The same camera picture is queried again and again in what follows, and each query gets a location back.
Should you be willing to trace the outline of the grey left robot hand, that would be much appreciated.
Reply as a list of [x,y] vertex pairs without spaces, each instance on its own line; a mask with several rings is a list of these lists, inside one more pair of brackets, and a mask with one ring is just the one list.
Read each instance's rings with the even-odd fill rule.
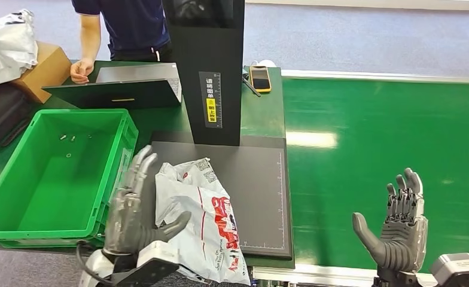
[[142,209],[149,196],[144,185],[150,166],[157,161],[151,145],[143,147],[132,159],[121,185],[116,189],[109,207],[105,243],[102,252],[110,256],[137,254],[151,242],[168,242],[179,234],[191,219],[191,212],[182,212],[177,219],[159,228],[144,225]]

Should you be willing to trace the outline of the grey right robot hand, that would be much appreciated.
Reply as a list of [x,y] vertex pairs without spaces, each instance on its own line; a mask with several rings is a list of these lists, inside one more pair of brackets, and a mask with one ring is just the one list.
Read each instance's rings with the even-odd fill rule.
[[352,214],[352,228],[378,267],[418,272],[426,254],[428,219],[424,216],[424,189],[418,173],[407,167],[386,186],[386,217],[380,236],[369,229],[363,214]]

